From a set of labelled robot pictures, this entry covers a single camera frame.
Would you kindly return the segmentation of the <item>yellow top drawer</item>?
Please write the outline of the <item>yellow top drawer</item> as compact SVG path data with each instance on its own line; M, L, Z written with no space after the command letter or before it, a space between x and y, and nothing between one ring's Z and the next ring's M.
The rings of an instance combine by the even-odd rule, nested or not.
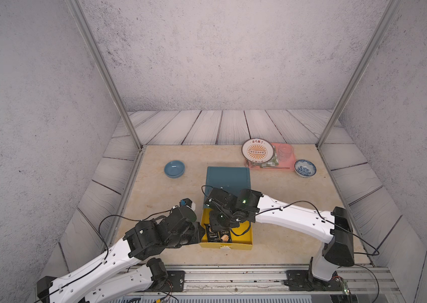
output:
M204 208L202 213L201 225L205 228L206 224L210 224L210 212L212 209ZM200 246L203 248L211 249L236 249L236 250L252 250L253 246L253 231L250 222L245 222L238 228L234 228L231 231L232 242L207 242L207 235L202 238Z

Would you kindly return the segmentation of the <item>black cookie packet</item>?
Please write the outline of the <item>black cookie packet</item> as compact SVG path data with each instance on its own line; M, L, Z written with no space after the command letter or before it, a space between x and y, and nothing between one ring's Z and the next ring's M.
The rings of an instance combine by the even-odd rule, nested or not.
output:
M230 243L232 242L232 236L231 236L231 231L230 230L223 230L223 231L219 231L217 232L218 234L218 240L222 243Z
M207 242L222 242L222 236L220 232L213 231L210 224L205 225L205 230L207 235Z

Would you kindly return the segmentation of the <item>teal drawer cabinet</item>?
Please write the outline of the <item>teal drawer cabinet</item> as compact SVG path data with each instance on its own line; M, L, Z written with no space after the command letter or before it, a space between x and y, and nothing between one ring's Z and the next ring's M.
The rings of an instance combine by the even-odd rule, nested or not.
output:
M239 196L242 189L251 188L250 170L246 167L208 167L205 186L203 186L204 208L207 196L213 188L222 188L228 193Z

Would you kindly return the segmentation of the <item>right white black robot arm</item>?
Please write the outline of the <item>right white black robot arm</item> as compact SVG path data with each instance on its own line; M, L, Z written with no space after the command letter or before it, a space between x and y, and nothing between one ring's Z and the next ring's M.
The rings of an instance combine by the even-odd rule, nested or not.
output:
M209 210L207 231L217 233L220 241L225 234L231 241L238 240L251 232L254 223L266 223L321 242L309 265L313 279L327 282L338 268L355 264L352 224L342 207L321 212L313 204L303 208L303 201L284 203L252 189L243 189L238 196L213 186L203 186L202 192Z

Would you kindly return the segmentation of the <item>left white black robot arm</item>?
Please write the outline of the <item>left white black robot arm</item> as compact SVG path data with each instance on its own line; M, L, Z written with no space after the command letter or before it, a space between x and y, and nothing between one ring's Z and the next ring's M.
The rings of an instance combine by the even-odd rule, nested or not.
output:
M36 284L38 302L107 302L132 291L160 290L168 279L160 253L199 244L204 234L188 205L174 207L166 217L141 220L77 270L41 278Z

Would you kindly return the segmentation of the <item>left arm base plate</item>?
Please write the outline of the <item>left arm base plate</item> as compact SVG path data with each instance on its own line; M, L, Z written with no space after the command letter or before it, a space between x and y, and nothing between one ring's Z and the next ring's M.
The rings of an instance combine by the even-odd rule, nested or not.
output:
M184 290L185 271L168 271L168 277L156 277L145 292L182 292Z

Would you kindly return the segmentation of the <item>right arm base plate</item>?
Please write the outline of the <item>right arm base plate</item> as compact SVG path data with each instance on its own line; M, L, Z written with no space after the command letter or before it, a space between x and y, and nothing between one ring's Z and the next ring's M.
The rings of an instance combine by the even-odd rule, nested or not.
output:
M339 278L328 282L312 277L308 270L287 270L284 285L292 292L343 292L343 282Z

